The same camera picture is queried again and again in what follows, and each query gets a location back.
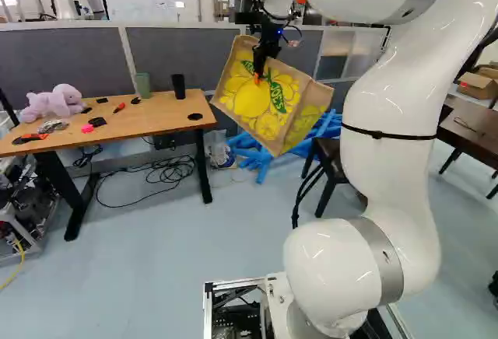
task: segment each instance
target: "black container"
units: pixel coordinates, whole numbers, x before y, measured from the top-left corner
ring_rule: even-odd
[[[171,82],[173,83],[174,96],[177,100],[185,99],[185,77],[181,73],[171,75]]]

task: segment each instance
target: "brown table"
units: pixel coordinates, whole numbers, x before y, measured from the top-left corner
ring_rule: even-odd
[[[437,137],[455,149],[439,174],[443,174],[462,153],[498,170],[498,112],[452,95],[447,97],[445,104],[453,111],[438,127]],[[498,185],[487,198],[493,198],[496,193]]]
[[[20,124],[0,140],[0,157],[34,154],[40,172],[50,180],[59,194],[72,207],[72,215],[65,233],[66,240],[78,237],[83,217],[93,196],[93,189],[99,180],[98,173],[90,174],[87,185],[80,194],[71,177],[54,150],[96,145],[146,135],[162,135],[175,131],[194,131],[197,145],[196,165],[205,203],[212,202],[211,189],[205,168],[203,129],[213,127],[216,119],[212,114],[204,93],[200,89],[187,89],[184,100],[175,99],[174,92],[155,92],[150,99],[139,104],[131,104],[136,95],[109,96],[108,102],[98,103],[96,98],[85,99],[92,110],[87,114],[77,114],[68,120],[70,125],[64,131],[56,131],[43,141],[13,145],[12,141],[24,134],[37,133],[37,128],[46,120],[40,119],[32,124]],[[125,108],[113,114],[118,104]],[[199,120],[189,119],[191,114],[201,114]],[[95,128],[92,133],[84,134],[81,127],[94,117],[103,117],[107,124]]]

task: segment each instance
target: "white base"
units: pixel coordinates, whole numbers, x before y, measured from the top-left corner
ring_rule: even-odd
[[[265,291],[276,339],[347,338],[358,330],[366,319],[367,312],[360,312],[338,320],[335,322],[335,329],[328,329],[326,335],[311,324],[295,302],[286,273],[268,274],[265,279]]]

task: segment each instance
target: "cardboard box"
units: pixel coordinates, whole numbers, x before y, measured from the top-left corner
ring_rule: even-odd
[[[498,81],[475,73],[466,72],[458,80],[458,92],[478,100],[491,100],[498,96]]]
[[[488,77],[490,79],[498,79],[498,68],[483,66],[477,71],[477,75]]]

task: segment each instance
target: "purple plush toy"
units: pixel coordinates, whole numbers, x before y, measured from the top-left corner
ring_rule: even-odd
[[[52,93],[27,93],[30,105],[21,111],[20,120],[32,123],[39,117],[56,114],[59,117],[70,117],[83,111],[86,105],[81,101],[81,93],[69,84],[59,84]]]

